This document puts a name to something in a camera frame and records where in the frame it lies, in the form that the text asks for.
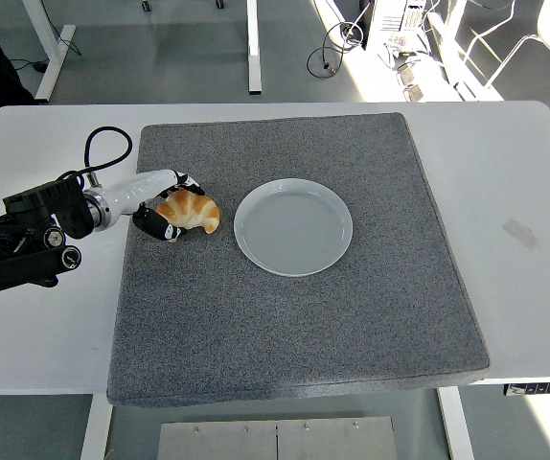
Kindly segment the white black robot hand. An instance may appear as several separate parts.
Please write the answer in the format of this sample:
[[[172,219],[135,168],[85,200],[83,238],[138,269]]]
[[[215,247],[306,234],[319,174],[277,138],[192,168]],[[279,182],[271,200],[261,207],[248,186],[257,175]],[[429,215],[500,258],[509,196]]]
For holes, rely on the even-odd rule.
[[[204,196],[203,189],[190,176],[173,170],[140,172],[130,179],[110,188],[96,187],[84,192],[91,202],[94,230],[103,231],[112,227],[120,216],[132,216],[133,223],[144,233],[160,241],[170,241],[182,234],[179,227],[145,207],[145,202],[157,196],[185,190]]]

